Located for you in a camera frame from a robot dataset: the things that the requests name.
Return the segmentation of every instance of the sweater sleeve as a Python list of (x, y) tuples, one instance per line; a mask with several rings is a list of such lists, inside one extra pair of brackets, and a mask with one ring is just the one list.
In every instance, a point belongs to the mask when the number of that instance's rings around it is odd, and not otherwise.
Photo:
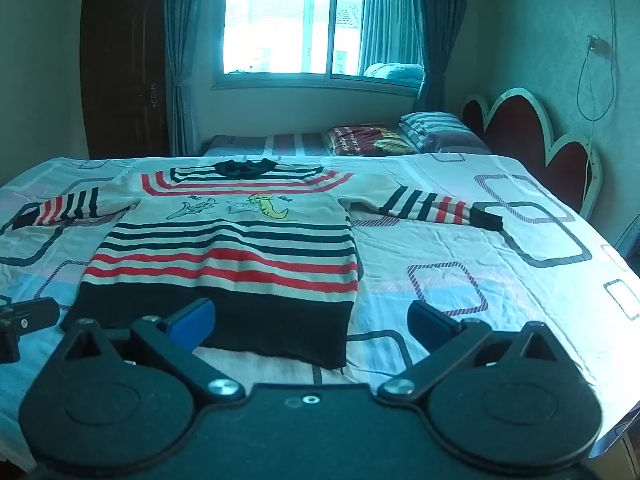
[(456, 197), (400, 186), (381, 174), (347, 173), (343, 178), (343, 183), (329, 193), (347, 210), (351, 203), (360, 203), (376, 213), (397, 218), (502, 230), (500, 216), (479, 210)]
[(104, 186), (51, 198), (16, 217), (13, 228), (51, 225), (72, 218), (99, 218), (117, 213), (140, 201), (140, 194), (132, 189), (134, 182), (135, 179), (124, 176)]

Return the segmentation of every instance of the yellow dinosaur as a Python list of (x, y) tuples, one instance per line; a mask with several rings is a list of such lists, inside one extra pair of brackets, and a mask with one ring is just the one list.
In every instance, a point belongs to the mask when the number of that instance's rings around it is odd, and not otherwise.
[(289, 209), (276, 211), (271, 203), (271, 195), (254, 194), (249, 197), (249, 202), (257, 203), (260, 206), (260, 211), (263, 215), (276, 220), (282, 220), (289, 212)]

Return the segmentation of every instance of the window sill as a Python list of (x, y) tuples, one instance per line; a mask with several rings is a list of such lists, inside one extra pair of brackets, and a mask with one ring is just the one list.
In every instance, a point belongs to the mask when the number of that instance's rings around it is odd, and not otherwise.
[(385, 80), (352, 79), (350, 76), (334, 76), (325, 79), (324, 74), (225, 74), (213, 83), (211, 90), (230, 90), (239, 88), (321, 88), (331, 90), (354, 90), (377, 92), (399, 96), (415, 97), (418, 86), (398, 84)]

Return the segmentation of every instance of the brown door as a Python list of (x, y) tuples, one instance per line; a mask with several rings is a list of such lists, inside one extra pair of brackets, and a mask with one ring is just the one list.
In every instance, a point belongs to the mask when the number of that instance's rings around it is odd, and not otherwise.
[(169, 155), (163, 0), (82, 0), (82, 111), (91, 158)]

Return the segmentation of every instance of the red headboard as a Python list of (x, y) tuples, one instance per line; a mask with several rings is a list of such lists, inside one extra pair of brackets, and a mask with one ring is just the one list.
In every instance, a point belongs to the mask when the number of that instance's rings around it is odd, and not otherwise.
[[(472, 95), (460, 117), (495, 155), (519, 160), (562, 202), (583, 218), (589, 217), (602, 184), (598, 153), (594, 146), (590, 151), (589, 141), (580, 134), (565, 134), (553, 142), (549, 118), (533, 94), (513, 88), (491, 110), (484, 98)], [(588, 186), (583, 200), (585, 177)]]

